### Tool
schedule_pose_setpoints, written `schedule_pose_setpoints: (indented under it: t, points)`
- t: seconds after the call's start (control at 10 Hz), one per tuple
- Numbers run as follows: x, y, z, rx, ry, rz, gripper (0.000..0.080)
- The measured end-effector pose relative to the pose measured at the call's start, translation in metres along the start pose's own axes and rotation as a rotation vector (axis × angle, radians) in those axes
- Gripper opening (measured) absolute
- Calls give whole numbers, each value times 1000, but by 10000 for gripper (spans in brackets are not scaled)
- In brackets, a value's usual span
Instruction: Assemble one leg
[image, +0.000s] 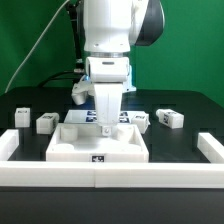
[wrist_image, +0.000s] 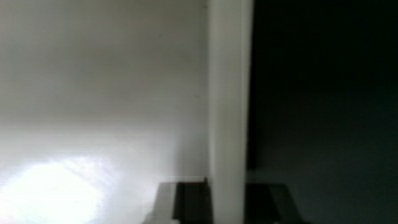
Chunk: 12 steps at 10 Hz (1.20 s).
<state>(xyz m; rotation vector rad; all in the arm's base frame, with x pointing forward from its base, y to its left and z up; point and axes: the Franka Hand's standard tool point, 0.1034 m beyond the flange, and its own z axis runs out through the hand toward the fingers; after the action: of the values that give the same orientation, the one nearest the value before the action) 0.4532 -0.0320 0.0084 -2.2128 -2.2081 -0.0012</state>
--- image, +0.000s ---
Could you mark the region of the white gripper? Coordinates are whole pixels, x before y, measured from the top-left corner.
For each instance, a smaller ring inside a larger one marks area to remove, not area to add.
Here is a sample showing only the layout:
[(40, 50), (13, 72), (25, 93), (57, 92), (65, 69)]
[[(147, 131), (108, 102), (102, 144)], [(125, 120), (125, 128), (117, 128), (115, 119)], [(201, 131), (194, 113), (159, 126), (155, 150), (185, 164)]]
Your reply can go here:
[(103, 136), (112, 134), (119, 121), (123, 85), (129, 74), (129, 58), (86, 58), (86, 73), (94, 82), (97, 123)]

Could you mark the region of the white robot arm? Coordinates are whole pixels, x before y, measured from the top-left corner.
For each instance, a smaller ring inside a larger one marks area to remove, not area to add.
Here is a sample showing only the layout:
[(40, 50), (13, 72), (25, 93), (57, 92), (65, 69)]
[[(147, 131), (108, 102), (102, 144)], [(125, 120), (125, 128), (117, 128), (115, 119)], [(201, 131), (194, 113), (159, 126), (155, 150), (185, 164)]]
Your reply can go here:
[(165, 17), (160, 0), (81, 0), (78, 24), (84, 29), (89, 81), (75, 94), (94, 92), (97, 123), (109, 136), (119, 122), (122, 93), (132, 45), (149, 46), (162, 34)]

